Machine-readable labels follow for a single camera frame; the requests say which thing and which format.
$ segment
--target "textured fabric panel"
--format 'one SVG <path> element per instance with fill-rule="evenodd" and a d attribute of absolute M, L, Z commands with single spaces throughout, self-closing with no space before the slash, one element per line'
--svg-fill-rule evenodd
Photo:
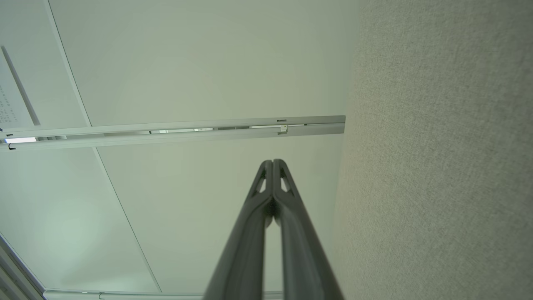
<path fill-rule="evenodd" d="M 533 299 L 533 1 L 365 1 L 334 268 L 347 299 Z"/>

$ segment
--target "glossy white panel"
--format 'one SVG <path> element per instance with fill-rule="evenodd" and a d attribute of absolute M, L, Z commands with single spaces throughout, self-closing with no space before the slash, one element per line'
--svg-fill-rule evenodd
<path fill-rule="evenodd" d="M 262 161 L 284 159 L 327 255 L 342 135 L 99 148 L 164 293 L 202 293 Z M 267 230 L 265 286 L 282 290 L 280 229 Z"/>
<path fill-rule="evenodd" d="M 344 115 L 353 0 L 51 0 L 93 125 Z"/>
<path fill-rule="evenodd" d="M 94 149 L 0 165 L 0 232 L 45 288 L 158 291 Z"/>
<path fill-rule="evenodd" d="M 11 59 L 39 124 L 17 131 L 87 125 L 46 6 L 43 0 L 0 2 L 0 45 Z"/>

